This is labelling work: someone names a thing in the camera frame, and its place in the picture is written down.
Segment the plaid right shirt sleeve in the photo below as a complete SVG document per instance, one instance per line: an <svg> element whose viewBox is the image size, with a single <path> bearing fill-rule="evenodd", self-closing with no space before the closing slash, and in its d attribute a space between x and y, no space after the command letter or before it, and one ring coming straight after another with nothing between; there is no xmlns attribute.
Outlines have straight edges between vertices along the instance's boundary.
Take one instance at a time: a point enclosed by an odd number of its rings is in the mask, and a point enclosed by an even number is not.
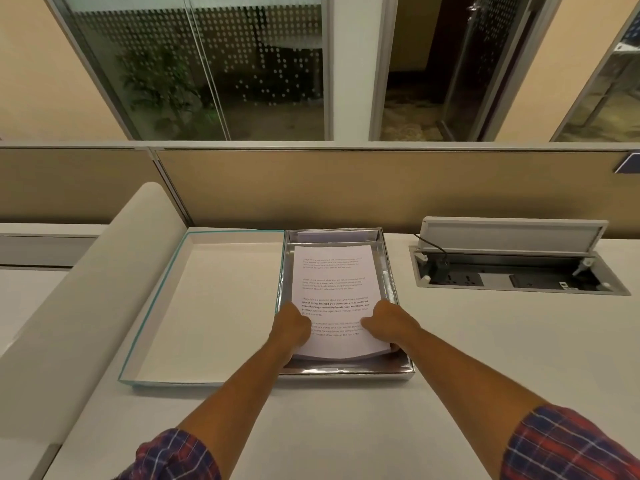
<svg viewBox="0 0 640 480"><path fill-rule="evenodd" d="M500 480L640 480L640 460L576 411L540 406L517 425Z"/></svg>

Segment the green potted plant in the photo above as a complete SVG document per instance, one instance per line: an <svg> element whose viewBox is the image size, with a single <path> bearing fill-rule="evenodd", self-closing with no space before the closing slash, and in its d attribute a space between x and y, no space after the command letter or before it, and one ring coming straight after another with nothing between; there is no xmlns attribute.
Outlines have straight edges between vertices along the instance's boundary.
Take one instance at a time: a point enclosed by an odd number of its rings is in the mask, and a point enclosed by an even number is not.
<svg viewBox="0 0 640 480"><path fill-rule="evenodd" d="M219 111L176 46L127 49L116 56L132 112L150 119L148 139L224 139Z"/></svg>

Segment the recessed desk socket box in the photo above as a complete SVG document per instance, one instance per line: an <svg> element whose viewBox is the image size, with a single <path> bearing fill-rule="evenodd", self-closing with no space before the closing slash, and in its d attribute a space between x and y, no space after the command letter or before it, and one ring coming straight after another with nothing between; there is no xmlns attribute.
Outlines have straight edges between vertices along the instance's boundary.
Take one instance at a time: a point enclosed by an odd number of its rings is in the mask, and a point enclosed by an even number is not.
<svg viewBox="0 0 640 480"><path fill-rule="evenodd" d="M446 280L420 281L420 252L429 258L440 252L409 246L415 283L425 289L546 292L594 296L631 296L612 268L596 252L588 256L489 255L450 253Z"/></svg>

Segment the narrow tan partition panel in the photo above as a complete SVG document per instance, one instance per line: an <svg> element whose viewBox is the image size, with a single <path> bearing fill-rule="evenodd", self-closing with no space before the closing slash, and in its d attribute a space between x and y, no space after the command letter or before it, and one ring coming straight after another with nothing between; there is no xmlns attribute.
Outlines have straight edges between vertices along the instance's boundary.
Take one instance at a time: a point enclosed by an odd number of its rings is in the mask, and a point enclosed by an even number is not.
<svg viewBox="0 0 640 480"><path fill-rule="evenodd" d="M149 150L0 145L0 223L109 224L148 182L187 222Z"/></svg>

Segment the white side desk divider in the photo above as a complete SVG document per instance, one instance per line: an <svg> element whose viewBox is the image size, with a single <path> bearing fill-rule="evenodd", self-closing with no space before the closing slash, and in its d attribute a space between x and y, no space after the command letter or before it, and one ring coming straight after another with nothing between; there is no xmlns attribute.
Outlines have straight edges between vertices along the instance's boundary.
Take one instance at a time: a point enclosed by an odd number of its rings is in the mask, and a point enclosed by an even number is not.
<svg viewBox="0 0 640 480"><path fill-rule="evenodd" d="M160 184L107 226L0 223L0 480L41 480L186 231Z"/></svg>

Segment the wide tan partition panel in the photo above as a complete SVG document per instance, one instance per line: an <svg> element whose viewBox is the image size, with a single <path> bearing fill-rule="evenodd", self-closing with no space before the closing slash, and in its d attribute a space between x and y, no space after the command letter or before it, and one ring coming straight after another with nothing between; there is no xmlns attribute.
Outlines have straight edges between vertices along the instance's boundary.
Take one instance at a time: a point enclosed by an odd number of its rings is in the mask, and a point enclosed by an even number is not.
<svg viewBox="0 0 640 480"><path fill-rule="evenodd" d="M196 226L293 230L382 227L423 218L599 219L640 239L640 175L623 152L159 150Z"/></svg>

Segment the plaid left shirt sleeve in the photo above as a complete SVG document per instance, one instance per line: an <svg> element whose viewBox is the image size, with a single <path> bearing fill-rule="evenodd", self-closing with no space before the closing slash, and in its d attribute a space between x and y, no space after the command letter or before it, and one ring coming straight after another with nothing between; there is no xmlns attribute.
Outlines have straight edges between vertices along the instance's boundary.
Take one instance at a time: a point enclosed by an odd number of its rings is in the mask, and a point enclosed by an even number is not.
<svg viewBox="0 0 640 480"><path fill-rule="evenodd" d="M167 429L137 448L113 480L222 480L212 453L196 436Z"/></svg>

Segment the person's left hand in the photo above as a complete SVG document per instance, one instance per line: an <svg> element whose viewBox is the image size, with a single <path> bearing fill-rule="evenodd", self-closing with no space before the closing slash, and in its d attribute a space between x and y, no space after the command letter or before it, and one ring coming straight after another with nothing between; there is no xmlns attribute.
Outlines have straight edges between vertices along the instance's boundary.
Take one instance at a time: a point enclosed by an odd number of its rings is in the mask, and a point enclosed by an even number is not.
<svg viewBox="0 0 640 480"><path fill-rule="evenodd" d="M274 351L280 366L286 365L300 347L298 345L298 316L303 315L292 302L280 307L274 316L267 345Z"/></svg>

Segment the person's left forearm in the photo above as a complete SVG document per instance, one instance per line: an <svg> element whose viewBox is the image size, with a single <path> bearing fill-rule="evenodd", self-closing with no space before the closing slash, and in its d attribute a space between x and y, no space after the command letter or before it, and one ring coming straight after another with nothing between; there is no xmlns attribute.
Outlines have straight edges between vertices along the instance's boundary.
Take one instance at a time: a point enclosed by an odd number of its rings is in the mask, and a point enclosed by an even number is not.
<svg viewBox="0 0 640 480"><path fill-rule="evenodd" d="M269 340L179 428L202 441L220 463L242 452L294 346Z"/></svg>

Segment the dotted frosted glass window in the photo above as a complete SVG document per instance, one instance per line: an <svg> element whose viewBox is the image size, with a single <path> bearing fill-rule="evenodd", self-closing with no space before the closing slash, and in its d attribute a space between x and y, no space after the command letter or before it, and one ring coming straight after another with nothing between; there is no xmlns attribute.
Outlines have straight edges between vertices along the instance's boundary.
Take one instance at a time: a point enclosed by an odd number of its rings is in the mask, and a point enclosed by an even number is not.
<svg viewBox="0 0 640 480"><path fill-rule="evenodd" d="M128 139L148 139L116 56L176 46L208 88L224 139L332 139L332 0L43 0Z"/></svg>

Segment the person's right hand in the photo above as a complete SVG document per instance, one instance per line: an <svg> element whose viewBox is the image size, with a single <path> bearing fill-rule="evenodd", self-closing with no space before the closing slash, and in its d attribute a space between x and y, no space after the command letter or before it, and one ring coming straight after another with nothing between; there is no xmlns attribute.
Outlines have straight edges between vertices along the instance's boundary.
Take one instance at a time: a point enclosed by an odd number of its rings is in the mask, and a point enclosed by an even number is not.
<svg viewBox="0 0 640 480"><path fill-rule="evenodd" d="M412 352L413 346L423 332L420 323L409 313L386 300L377 302L372 314L368 317L379 317L385 323L385 338L378 340L393 344L407 354Z"/></svg>

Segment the white box lid teal edge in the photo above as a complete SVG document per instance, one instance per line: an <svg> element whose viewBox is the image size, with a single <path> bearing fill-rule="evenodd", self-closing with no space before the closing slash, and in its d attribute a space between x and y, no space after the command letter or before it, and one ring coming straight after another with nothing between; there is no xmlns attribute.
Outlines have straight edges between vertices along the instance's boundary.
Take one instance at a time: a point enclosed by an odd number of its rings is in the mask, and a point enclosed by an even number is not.
<svg viewBox="0 0 640 480"><path fill-rule="evenodd" d="M217 387L265 341L284 231L188 228L119 373L131 387Z"/></svg>

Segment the slanted glass window pane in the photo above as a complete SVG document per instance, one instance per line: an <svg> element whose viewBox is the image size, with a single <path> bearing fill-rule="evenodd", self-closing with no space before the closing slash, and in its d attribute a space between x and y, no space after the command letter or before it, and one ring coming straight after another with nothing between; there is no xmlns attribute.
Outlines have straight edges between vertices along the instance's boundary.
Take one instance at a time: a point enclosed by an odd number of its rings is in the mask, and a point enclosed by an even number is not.
<svg viewBox="0 0 640 480"><path fill-rule="evenodd" d="M640 143L640 2L552 142Z"/></svg>

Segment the stack of printed white paper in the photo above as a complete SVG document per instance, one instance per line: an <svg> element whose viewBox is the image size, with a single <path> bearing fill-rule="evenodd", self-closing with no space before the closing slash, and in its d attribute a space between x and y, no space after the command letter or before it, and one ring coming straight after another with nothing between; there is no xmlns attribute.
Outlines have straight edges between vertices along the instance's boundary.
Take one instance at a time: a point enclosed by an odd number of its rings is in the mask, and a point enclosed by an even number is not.
<svg viewBox="0 0 640 480"><path fill-rule="evenodd" d="M291 302L311 322L296 357L343 361L392 351L361 323L382 300L371 245L297 245L293 259Z"/></svg>

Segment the glass door with metal frame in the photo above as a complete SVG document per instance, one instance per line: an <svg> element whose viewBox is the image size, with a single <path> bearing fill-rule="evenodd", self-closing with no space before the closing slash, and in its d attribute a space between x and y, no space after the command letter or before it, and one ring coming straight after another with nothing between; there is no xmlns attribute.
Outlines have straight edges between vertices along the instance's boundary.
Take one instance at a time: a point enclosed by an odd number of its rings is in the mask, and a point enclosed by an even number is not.
<svg viewBox="0 0 640 480"><path fill-rule="evenodd" d="M482 141L546 0L474 0L438 128Z"/></svg>

